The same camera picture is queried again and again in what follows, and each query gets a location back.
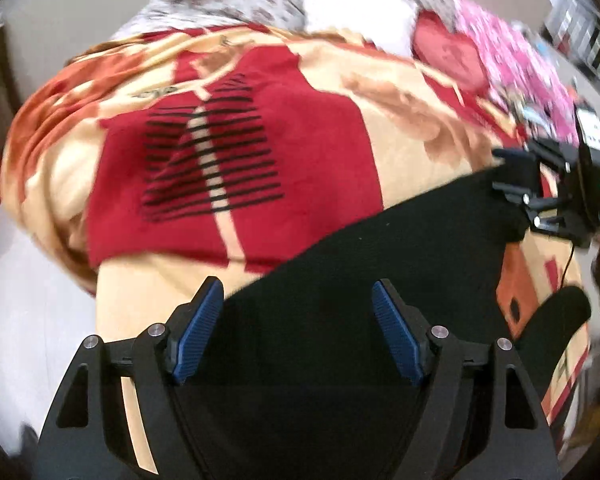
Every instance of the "white floor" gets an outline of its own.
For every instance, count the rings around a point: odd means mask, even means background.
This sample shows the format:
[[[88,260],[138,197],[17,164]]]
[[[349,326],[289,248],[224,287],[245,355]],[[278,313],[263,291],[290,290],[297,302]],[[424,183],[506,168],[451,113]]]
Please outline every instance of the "white floor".
[[[3,0],[0,12],[22,96],[64,62],[105,41],[148,0]],[[0,443],[20,450],[38,434],[80,341],[94,332],[94,301],[0,209]]]

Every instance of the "red pillow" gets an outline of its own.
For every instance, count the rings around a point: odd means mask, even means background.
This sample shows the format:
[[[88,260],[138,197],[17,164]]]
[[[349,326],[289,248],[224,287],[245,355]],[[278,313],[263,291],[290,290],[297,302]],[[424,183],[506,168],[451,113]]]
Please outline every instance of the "red pillow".
[[[461,90],[485,96],[489,78],[474,40],[452,34],[432,10],[422,10],[413,35],[413,51],[419,60],[458,82]]]

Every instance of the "white pillow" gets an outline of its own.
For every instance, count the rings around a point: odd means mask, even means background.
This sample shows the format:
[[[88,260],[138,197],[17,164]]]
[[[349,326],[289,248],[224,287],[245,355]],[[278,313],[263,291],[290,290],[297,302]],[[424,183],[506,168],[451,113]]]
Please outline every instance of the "white pillow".
[[[378,48],[411,57],[411,38],[418,17],[412,0],[304,0],[306,32],[348,28]]]

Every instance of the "patterned blanket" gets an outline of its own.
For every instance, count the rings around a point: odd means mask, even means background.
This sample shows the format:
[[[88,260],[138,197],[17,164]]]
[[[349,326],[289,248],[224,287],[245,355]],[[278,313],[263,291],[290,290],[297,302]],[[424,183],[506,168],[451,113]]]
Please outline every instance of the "patterned blanket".
[[[30,97],[9,134],[2,200],[96,294],[98,332],[115,340],[166,320],[207,275],[232,294],[517,144],[490,103],[348,32],[172,30],[97,46]],[[557,290],[569,252],[532,234],[507,248],[496,295],[512,338]],[[575,264],[566,276],[580,283]],[[542,403],[549,421],[587,349],[583,326]]]

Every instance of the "blue gripper pad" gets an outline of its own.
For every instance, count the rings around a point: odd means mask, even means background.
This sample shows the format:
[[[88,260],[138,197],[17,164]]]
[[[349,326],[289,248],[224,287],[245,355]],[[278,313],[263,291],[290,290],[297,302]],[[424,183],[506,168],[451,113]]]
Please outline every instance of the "blue gripper pad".
[[[382,283],[374,283],[371,301],[376,320],[400,375],[418,386],[424,379],[424,371],[420,365],[420,348]]]
[[[172,372],[178,384],[183,384],[198,370],[206,344],[220,316],[223,302],[222,282],[216,279],[178,341],[176,364]]]

